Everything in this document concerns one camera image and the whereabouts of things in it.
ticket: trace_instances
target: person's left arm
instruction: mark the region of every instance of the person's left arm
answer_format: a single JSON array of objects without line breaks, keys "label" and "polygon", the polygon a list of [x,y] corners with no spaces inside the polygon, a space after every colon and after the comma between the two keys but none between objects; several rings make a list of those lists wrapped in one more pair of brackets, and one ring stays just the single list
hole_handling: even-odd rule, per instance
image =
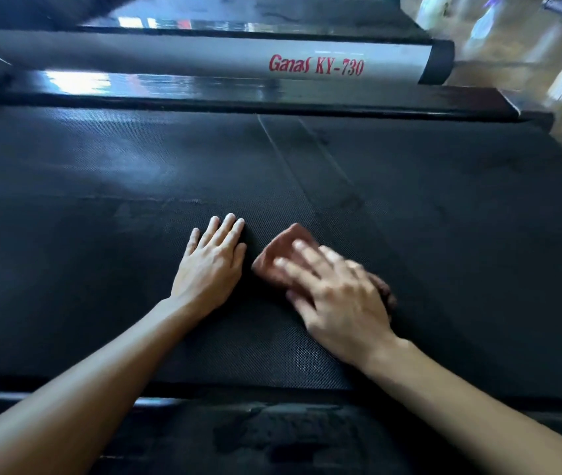
[{"label": "person's left arm", "polygon": [[175,343],[241,277],[244,221],[194,229],[171,296],[122,335],[0,415],[0,474],[86,472]]}]

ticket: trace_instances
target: hand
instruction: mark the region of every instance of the hand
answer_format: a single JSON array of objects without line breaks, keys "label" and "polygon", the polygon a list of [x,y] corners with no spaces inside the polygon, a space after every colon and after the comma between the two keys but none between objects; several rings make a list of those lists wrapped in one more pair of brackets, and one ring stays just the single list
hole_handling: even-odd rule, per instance
[{"label": "hand", "polygon": [[221,306],[241,278],[246,246],[237,241],[245,222],[236,219],[229,213],[219,226],[219,218],[212,217],[201,239],[199,229],[193,229],[175,275],[171,298],[200,319]]},{"label": "hand", "polygon": [[317,251],[301,240],[293,247],[313,273],[285,258],[277,258],[275,264],[308,290],[314,304],[292,291],[288,299],[321,345],[365,371],[376,352],[398,340],[380,294],[360,264],[345,260],[331,248],[321,246]]}]

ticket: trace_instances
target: silver treadmill side panel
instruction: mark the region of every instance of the silver treadmill side panel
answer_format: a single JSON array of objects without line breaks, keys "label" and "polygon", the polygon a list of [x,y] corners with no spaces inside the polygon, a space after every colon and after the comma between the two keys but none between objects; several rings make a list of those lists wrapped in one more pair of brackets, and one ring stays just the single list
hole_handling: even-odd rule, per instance
[{"label": "silver treadmill side panel", "polygon": [[[27,70],[418,83],[431,50],[419,44],[0,30],[0,56]],[[345,59],[363,62],[359,75],[350,71],[351,62],[345,70]],[[291,71],[283,71],[285,60]]]}]

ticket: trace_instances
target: floor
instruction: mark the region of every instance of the floor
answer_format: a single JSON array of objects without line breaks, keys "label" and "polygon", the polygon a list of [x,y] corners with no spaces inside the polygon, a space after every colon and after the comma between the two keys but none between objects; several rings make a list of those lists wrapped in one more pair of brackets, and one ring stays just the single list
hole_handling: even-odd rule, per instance
[{"label": "floor", "polygon": [[[485,23],[479,23],[473,36],[490,1],[497,3],[491,29],[485,36],[488,27],[482,33]],[[543,10],[542,0],[452,0],[445,16],[428,17],[419,10],[421,2],[401,5],[433,36],[454,40],[456,66],[448,84],[523,91],[555,111],[552,133],[562,143],[562,104],[547,98],[562,69],[562,16]]]}]

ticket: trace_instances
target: cloth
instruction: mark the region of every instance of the cloth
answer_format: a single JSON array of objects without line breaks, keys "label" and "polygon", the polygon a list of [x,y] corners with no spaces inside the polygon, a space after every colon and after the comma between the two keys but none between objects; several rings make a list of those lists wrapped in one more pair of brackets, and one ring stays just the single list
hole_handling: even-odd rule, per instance
[{"label": "cloth", "polygon": [[[280,256],[292,260],[297,265],[306,270],[311,270],[308,263],[303,259],[300,253],[292,247],[294,240],[303,240],[310,247],[318,250],[319,243],[312,237],[312,234],[303,226],[294,223],[290,228],[278,234],[267,247],[256,258],[252,264],[252,270],[258,276],[268,283],[283,289],[292,289],[296,293],[311,299],[311,296],[305,288],[292,281],[285,272],[277,268],[274,264],[275,258]],[[394,310],[397,305],[396,297],[391,293],[388,283],[382,280],[378,275],[367,273],[371,283],[378,289],[380,295],[386,300],[389,310]]]}]

